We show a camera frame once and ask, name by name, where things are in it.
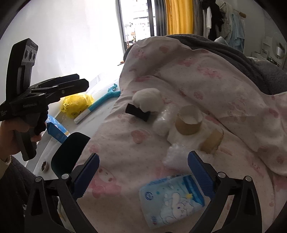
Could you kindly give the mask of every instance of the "pink blanket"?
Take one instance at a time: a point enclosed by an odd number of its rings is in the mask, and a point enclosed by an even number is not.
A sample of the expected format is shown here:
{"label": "pink blanket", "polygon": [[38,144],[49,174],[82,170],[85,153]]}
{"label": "pink blanket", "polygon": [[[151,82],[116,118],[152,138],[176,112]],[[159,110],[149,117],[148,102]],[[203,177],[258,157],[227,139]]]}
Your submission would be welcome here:
{"label": "pink blanket", "polygon": [[[203,212],[155,230],[150,230],[145,222],[139,189],[178,172],[166,169],[161,162],[170,144],[152,131],[154,117],[146,123],[125,114],[133,94],[144,88],[159,89],[165,104],[197,105],[206,114],[206,120],[224,130],[213,166],[229,177],[253,178],[263,231],[271,225],[276,201],[267,169],[287,175],[286,93],[262,94],[220,56],[204,49],[191,50],[167,37],[148,38],[133,46],[120,77],[120,88],[122,94],[111,114],[77,162],[83,164],[93,152],[100,156],[98,172],[78,199],[99,233],[189,232]],[[231,200],[226,203],[217,229],[226,218]]]}

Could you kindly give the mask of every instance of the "human hand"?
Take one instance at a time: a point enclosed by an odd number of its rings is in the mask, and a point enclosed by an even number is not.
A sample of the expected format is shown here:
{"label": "human hand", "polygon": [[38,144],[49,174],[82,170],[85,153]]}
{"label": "human hand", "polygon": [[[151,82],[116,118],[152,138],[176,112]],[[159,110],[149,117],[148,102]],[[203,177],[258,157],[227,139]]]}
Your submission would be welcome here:
{"label": "human hand", "polygon": [[[10,120],[5,120],[0,126],[0,159],[6,161],[10,155],[20,152],[15,134],[13,130],[19,132],[27,132],[30,126],[24,122],[21,118],[17,117]],[[35,135],[31,138],[31,141],[37,142],[42,138],[41,134]]]}

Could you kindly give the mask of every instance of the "yellow plastic bag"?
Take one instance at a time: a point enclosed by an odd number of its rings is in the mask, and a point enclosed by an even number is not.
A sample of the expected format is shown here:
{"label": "yellow plastic bag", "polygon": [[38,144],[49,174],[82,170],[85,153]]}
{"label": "yellow plastic bag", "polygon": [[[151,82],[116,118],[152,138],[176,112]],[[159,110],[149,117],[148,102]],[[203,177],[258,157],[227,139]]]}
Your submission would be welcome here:
{"label": "yellow plastic bag", "polygon": [[91,95],[83,93],[66,96],[61,111],[65,112],[70,118],[76,118],[87,107],[91,106],[94,101]]}

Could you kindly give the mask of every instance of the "blue gripper pad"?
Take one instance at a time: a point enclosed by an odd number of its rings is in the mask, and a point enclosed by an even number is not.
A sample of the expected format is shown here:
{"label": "blue gripper pad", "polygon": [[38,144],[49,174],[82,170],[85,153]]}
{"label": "blue gripper pad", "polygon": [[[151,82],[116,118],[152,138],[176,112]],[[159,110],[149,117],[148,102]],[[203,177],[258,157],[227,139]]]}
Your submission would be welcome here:
{"label": "blue gripper pad", "polygon": [[85,164],[77,166],[82,168],[82,170],[74,181],[72,196],[75,200],[84,195],[99,166],[100,158],[97,154],[91,155]]}
{"label": "blue gripper pad", "polygon": [[214,192],[214,181],[203,166],[203,161],[198,160],[199,156],[195,151],[191,151],[188,154],[187,162],[190,170],[194,174],[200,188],[202,189],[205,196],[208,196],[211,200],[215,195]]}

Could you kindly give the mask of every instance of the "paper roll core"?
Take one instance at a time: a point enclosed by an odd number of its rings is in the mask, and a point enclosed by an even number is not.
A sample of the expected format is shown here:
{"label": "paper roll core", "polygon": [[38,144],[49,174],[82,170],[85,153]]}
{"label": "paper roll core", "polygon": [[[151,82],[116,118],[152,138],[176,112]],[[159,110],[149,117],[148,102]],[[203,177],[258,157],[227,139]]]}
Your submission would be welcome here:
{"label": "paper roll core", "polygon": [[192,135],[199,131],[202,120],[202,112],[197,107],[184,106],[177,114],[175,127],[183,135]]}
{"label": "paper roll core", "polygon": [[214,149],[217,149],[219,144],[221,143],[224,136],[224,132],[219,132],[217,129],[214,129],[209,137],[203,142],[200,147],[200,150],[210,154]]}

